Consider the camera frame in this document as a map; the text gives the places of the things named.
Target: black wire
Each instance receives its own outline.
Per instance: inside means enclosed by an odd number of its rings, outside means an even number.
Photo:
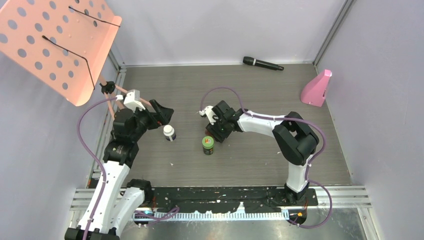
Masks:
[[[72,54],[75,54],[75,55],[77,55],[78,57],[80,57],[80,58],[84,59],[84,60],[85,60],[85,62],[87,63],[88,72],[90,73],[91,83],[93,84],[93,91],[96,89],[96,86],[95,86],[95,83],[94,83],[94,80],[93,80],[93,76],[92,76],[92,71],[90,70],[90,65],[89,65],[89,61],[87,60],[87,58],[85,58],[85,57],[83,57],[83,56],[81,56],[81,55],[79,55],[79,54],[77,54],[77,53],[75,53],[75,52],[73,52],[73,51],[71,51],[71,50],[69,50],[69,49],[66,49],[66,48],[64,48],[63,46],[57,45],[56,43],[54,43],[52,40],[48,39],[48,38],[47,38],[46,36],[44,36],[44,35],[42,36],[42,38],[43,38],[43,39],[45,39],[45,40],[47,40],[47,41],[49,41],[51,44],[53,44],[53,45],[55,45],[55,46],[57,46],[57,47],[59,47],[59,48],[61,48],[61,49],[63,49],[63,50],[66,50],[66,51],[68,51],[68,52],[70,52],[70,53],[72,53]]]
[[[113,26],[117,26],[118,28],[120,28],[120,27],[121,27],[120,25],[116,25],[116,24],[113,24],[113,23],[108,22],[108,21],[100,20],[100,19],[98,19],[98,18],[96,18],[96,17],[93,17],[93,16],[90,16],[90,15],[86,14],[85,12],[78,11],[78,10],[76,10],[75,8],[71,7],[71,6],[69,6],[68,8],[70,8],[70,9],[74,10],[74,11],[75,11],[75,12],[77,12],[77,13],[84,14],[85,16],[90,17],[90,18],[92,18],[92,19],[95,19],[95,20],[97,20],[97,21],[99,21],[99,22],[102,22],[102,23],[105,23],[105,24],[110,24],[110,25],[113,25]]]

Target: wood grain floor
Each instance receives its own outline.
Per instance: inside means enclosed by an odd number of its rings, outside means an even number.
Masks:
[[[213,155],[203,153],[201,139],[208,121],[198,114],[200,100],[211,88],[229,86],[241,95],[245,108],[256,113],[295,111],[316,123],[328,145],[314,161],[310,179],[325,185],[350,184],[327,105],[314,107],[299,100],[302,88],[316,76],[313,65],[284,67],[282,72],[247,65],[128,68],[125,89],[138,89],[142,98],[156,99],[175,110],[170,124],[176,141],[166,141],[162,128],[147,131],[138,142],[140,150],[127,181],[146,179],[156,187],[283,185],[288,162],[269,136],[233,132],[224,143],[215,143]],[[211,92],[205,105],[214,106],[220,100],[235,110],[240,108],[236,96],[226,89]]]

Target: black microphone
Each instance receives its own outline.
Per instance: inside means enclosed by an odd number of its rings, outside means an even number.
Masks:
[[[243,57],[243,63],[250,66],[257,66],[257,67],[271,69],[271,70],[279,70],[279,71],[284,70],[284,67],[282,66],[279,66],[274,63],[266,62],[266,61],[257,60],[256,58],[253,58],[251,56]]]

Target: green jar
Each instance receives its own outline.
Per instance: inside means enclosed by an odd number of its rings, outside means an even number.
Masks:
[[[211,155],[214,153],[214,138],[211,136],[205,136],[201,141],[203,145],[203,153]]]

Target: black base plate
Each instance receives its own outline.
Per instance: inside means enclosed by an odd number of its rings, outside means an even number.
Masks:
[[[155,187],[154,201],[148,207],[157,207],[158,212],[168,212],[178,206],[180,213],[228,213],[235,212],[243,202],[246,213],[278,213],[279,207],[317,206],[315,190],[308,188],[304,196],[289,204],[283,188],[275,186],[242,187]]]

